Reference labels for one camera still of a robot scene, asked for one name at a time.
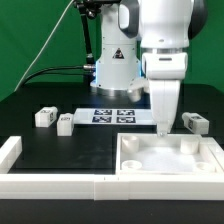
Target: cable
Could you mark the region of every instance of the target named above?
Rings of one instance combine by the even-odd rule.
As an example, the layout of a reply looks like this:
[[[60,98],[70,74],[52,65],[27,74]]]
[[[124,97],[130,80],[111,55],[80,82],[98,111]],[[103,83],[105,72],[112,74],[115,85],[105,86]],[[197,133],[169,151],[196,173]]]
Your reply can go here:
[[[18,85],[15,88],[15,91],[17,91],[19,89],[19,87],[21,86],[21,83],[23,82],[24,78],[26,77],[26,75],[28,74],[28,72],[31,70],[31,68],[33,67],[33,65],[36,63],[36,61],[39,59],[39,57],[41,56],[41,54],[43,53],[44,49],[46,48],[46,46],[48,45],[50,39],[52,38],[52,36],[54,35],[55,31],[57,30],[58,26],[60,25],[62,19],[64,18],[65,14],[67,13],[69,7],[72,5],[74,0],[70,1],[70,3],[68,4],[68,6],[65,8],[64,12],[62,13],[60,19],[58,20],[58,22],[56,23],[54,29],[52,30],[50,36],[47,38],[45,44],[43,45],[43,47],[41,48],[40,52],[37,54],[36,58],[33,60],[33,62],[30,64],[30,66],[27,68],[27,70],[25,71],[24,75],[22,76],[22,78],[20,79]]]
[[[41,76],[41,75],[81,75],[81,74],[62,74],[62,73],[49,73],[49,71],[60,71],[60,70],[78,70],[78,69],[83,69],[83,66],[67,66],[67,67],[52,67],[52,68],[47,68],[40,70],[38,72],[35,72],[34,74],[28,76],[26,79],[23,79],[23,81],[20,83],[20,87],[24,86],[29,80]]]

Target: green wall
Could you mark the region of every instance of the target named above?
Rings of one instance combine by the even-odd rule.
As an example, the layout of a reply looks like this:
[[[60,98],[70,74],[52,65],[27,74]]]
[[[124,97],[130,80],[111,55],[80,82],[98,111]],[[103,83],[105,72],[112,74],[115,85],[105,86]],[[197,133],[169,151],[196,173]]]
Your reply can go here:
[[[1,0],[0,100],[13,92],[70,0]],[[192,42],[186,83],[210,84],[224,91],[224,1],[207,0],[209,19]],[[100,55],[99,20],[90,21],[92,46]],[[58,31],[31,72],[59,65],[85,63],[79,14],[70,8]],[[54,76],[53,80],[62,78]],[[66,81],[81,78],[66,77]]]

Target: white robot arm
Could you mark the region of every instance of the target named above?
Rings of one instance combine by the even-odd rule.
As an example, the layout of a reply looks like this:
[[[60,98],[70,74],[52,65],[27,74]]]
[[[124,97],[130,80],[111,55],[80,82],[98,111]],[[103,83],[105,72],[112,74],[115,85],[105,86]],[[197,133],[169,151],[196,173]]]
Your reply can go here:
[[[159,136],[169,133],[175,120],[180,83],[185,78],[188,61],[182,50],[189,46],[189,25],[194,5],[198,3],[204,1],[123,0],[120,3],[120,29],[130,37],[138,35],[141,40],[142,70],[148,79],[151,111]]]

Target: warning label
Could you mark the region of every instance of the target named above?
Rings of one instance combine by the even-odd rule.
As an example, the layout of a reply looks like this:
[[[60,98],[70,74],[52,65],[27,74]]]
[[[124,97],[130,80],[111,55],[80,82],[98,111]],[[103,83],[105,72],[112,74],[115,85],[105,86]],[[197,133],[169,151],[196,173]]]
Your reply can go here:
[[[120,48],[117,49],[116,53],[113,56],[114,59],[124,59],[124,55]]]

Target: small cube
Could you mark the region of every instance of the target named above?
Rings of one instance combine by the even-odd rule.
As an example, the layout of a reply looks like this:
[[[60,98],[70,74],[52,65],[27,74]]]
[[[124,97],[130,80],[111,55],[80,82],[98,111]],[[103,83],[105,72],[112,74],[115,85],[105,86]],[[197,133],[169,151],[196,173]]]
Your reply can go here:
[[[73,114],[61,114],[57,122],[58,136],[72,136],[73,128]]]
[[[36,127],[48,128],[57,119],[56,107],[44,107],[35,114]]]
[[[194,134],[206,135],[209,132],[209,121],[197,113],[182,115],[184,126]]]

